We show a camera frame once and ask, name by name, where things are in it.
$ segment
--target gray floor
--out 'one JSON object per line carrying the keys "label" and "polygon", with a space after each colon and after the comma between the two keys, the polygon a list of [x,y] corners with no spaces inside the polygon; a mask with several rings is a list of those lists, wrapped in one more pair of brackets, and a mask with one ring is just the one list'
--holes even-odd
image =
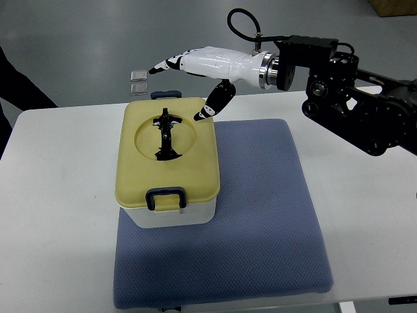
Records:
{"label": "gray floor", "polygon": [[[265,35],[338,38],[355,47],[360,68],[397,79],[417,78],[417,16],[380,18],[367,0],[0,0],[0,46],[10,62],[61,107],[145,100],[152,91],[172,89],[184,97],[207,97],[218,82],[174,70],[149,76],[148,94],[131,97],[130,73],[203,46],[250,53],[252,44],[232,34],[226,24],[227,13],[235,7],[254,13]],[[242,32],[255,32],[248,19],[235,16],[233,21]],[[277,52],[273,44],[263,49]],[[308,71],[299,68],[290,91],[304,90],[307,77]],[[243,82],[236,86],[239,95],[262,92]],[[14,124],[20,111],[2,104]],[[355,305],[359,313],[417,310],[417,305],[389,306],[387,299]],[[265,312],[338,309],[325,305]]]}

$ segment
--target blue cushion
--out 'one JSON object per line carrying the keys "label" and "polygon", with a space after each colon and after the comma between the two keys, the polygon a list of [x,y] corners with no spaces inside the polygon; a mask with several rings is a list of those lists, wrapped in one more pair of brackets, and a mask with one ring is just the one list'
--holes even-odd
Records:
{"label": "blue cushion", "polygon": [[143,229],[120,210],[116,308],[324,293],[332,287],[287,123],[265,119],[215,127],[221,187],[210,222]]}

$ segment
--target black cable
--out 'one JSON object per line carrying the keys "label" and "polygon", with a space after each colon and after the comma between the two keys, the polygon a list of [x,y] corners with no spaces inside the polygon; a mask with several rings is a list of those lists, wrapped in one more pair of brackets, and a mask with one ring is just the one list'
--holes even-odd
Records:
{"label": "black cable", "polygon": [[348,47],[348,48],[351,50],[351,54],[354,54],[354,48],[353,48],[353,46],[351,46],[350,44],[347,44],[347,43],[345,43],[345,42],[339,42],[339,43],[338,43],[338,46],[345,46],[345,47]]}
{"label": "black cable", "polygon": [[289,37],[286,36],[272,36],[272,37],[249,37],[244,34],[242,34],[240,31],[238,31],[232,24],[232,15],[235,13],[243,13],[247,17],[249,17],[252,22],[255,24],[256,32],[261,33],[261,26],[259,25],[259,22],[256,20],[256,17],[249,11],[245,10],[244,8],[234,8],[232,11],[229,12],[227,15],[227,26],[229,26],[230,30],[240,38],[250,41],[250,42],[271,42],[271,41],[281,41],[288,39]]}

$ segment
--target plastic container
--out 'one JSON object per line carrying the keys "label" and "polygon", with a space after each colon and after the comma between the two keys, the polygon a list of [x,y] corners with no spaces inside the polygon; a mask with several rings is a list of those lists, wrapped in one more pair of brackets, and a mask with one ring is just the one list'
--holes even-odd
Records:
{"label": "plastic container", "polygon": [[[115,196],[138,226],[202,224],[214,216],[220,189],[214,123],[212,119],[193,119],[204,105],[201,98],[145,100],[127,105]],[[162,122],[158,126],[159,121],[165,121],[164,109],[174,121],[169,132],[176,155],[171,160],[157,160],[156,156],[166,142],[162,139]]]}

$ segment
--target robotic arm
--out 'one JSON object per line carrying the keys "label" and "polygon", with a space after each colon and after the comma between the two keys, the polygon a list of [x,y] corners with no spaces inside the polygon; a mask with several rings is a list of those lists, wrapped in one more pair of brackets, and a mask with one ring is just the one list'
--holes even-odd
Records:
{"label": "robotic arm", "polygon": [[[249,16],[257,28],[256,37],[238,32],[231,23],[234,13]],[[301,36],[262,37],[259,23],[248,11],[232,10],[227,23],[239,37],[255,43],[252,54],[223,48],[188,50],[167,59],[149,73],[169,68],[197,76],[221,79],[196,113],[196,121],[221,112],[236,94],[235,82],[269,89],[275,85],[287,91],[296,67],[309,68],[306,87],[308,99],[302,105],[304,115],[366,153],[379,156],[397,145],[417,155],[417,80],[398,81],[358,68],[359,58],[349,44],[337,39]],[[262,42],[274,42],[279,56],[261,51]],[[351,52],[339,52],[347,46]],[[370,95],[354,87],[356,80],[382,87],[379,95]],[[347,101],[356,104],[348,108]]]}

